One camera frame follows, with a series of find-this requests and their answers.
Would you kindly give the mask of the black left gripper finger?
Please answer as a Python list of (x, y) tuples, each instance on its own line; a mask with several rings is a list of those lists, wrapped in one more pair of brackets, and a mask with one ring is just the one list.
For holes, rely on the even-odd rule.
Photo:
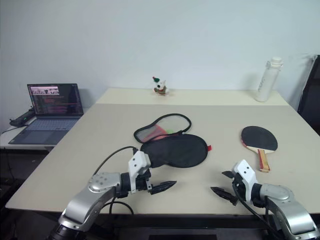
[(162, 192), (168, 190), (169, 188), (171, 188), (171, 186), (156, 186), (156, 187), (152, 188), (152, 190), (150, 191), (150, 194), (155, 195), (158, 193), (162, 193)]
[(177, 181), (175, 181), (175, 180), (164, 181), (158, 185), (153, 186), (152, 189), (153, 190), (167, 190), (167, 189), (171, 188), (172, 186), (174, 186), (176, 183), (177, 183)]

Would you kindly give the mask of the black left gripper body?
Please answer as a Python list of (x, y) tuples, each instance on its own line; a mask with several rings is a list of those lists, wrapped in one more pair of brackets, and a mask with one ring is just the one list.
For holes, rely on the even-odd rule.
[(153, 187), (151, 184), (151, 171), (148, 168), (143, 174), (136, 177), (136, 190), (137, 191), (152, 191)]

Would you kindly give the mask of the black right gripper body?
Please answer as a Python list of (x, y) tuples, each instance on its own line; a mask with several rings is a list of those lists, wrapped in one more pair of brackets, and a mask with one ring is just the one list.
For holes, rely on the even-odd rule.
[(238, 200), (246, 200), (246, 186), (243, 182), (243, 178), (239, 173), (232, 173), (232, 189)]

